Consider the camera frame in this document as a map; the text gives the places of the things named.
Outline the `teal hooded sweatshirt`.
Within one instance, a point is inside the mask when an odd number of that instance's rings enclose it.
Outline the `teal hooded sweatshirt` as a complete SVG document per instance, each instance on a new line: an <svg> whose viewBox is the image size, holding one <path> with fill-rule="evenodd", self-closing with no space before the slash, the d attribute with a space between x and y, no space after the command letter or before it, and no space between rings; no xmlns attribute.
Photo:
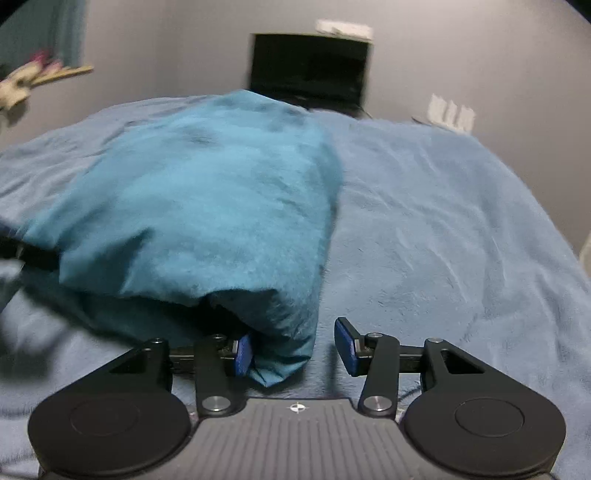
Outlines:
<svg viewBox="0 0 591 480"><path fill-rule="evenodd" d="M310 112L249 91L137 124L17 237L39 295L91 329L174 346L238 329L270 387L311 359L342 186Z"/></svg>

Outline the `blue bed blanket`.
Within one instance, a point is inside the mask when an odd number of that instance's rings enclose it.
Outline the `blue bed blanket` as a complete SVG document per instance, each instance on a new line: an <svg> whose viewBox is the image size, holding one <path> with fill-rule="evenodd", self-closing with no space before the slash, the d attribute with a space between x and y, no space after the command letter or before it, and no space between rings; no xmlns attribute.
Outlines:
<svg viewBox="0 0 591 480"><path fill-rule="evenodd" d="M51 205L125 130L204 98L112 106L26 143L1 140L1 219ZM249 395L359 397L332 324L401 343L440 337L553 401L567 423L560 479L590 479L590 280L525 184L474 137L315 112L344 167L314 356ZM129 345L41 304L1 266L1 475L35 478L32 409Z"/></svg>

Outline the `white wifi router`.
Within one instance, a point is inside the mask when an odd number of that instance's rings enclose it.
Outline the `white wifi router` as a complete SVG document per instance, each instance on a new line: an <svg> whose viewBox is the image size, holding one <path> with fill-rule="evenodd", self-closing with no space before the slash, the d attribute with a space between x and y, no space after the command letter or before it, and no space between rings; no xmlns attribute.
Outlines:
<svg viewBox="0 0 591 480"><path fill-rule="evenodd" d="M433 94L427 113L424 116L413 116L412 120L418 124L434 126L457 134L471 135L476 112L469 106L458 105L453 100Z"/></svg>

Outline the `black flat screen television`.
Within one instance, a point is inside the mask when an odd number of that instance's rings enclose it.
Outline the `black flat screen television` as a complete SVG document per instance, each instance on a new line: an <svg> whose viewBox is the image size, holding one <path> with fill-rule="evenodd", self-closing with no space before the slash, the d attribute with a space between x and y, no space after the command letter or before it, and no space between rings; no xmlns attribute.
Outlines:
<svg viewBox="0 0 591 480"><path fill-rule="evenodd" d="M249 90L307 109L358 117L372 48L369 41L332 36L254 34Z"/></svg>

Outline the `wooden window sill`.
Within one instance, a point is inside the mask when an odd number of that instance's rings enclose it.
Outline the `wooden window sill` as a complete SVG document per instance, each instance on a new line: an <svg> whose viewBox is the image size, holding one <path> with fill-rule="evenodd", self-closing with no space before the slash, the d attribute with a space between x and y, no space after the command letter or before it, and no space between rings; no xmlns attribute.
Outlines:
<svg viewBox="0 0 591 480"><path fill-rule="evenodd" d="M91 65L84 65L76 68L62 68L59 71L51 73L43 73L37 76L31 83L31 88L36 88L42 85L54 83L63 79L73 78L81 75L87 75L94 71Z"/></svg>

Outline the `plush toy on sill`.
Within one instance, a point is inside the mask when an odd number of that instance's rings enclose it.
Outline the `plush toy on sill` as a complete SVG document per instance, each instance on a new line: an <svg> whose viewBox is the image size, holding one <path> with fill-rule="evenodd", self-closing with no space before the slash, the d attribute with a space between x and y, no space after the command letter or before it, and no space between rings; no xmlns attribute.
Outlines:
<svg viewBox="0 0 591 480"><path fill-rule="evenodd" d="M46 52L33 55L31 60L1 77L1 117L16 123L25 113L34 88L50 83L60 73L63 62L52 59Z"/></svg>

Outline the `blue window curtain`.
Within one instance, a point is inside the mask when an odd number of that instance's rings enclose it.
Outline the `blue window curtain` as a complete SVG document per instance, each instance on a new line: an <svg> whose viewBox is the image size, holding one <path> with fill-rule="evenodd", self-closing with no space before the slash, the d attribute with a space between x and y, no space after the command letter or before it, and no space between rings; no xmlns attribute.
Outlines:
<svg viewBox="0 0 591 480"><path fill-rule="evenodd" d="M1 24L1 64L15 69L43 53L79 66L86 12L87 1L25 1Z"/></svg>

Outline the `white wall power strip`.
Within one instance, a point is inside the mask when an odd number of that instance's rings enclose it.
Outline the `white wall power strip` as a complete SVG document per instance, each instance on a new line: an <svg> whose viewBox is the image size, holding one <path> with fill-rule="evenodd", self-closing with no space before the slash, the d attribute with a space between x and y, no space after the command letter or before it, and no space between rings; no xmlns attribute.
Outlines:
<svg viewBox="0 0 591 480"><path fill-rule="evenodd" d="M374 38L374 29L369 25L337 20L318 19L315 23L315 31L325 35L365 41L372 41Z"/></svg>

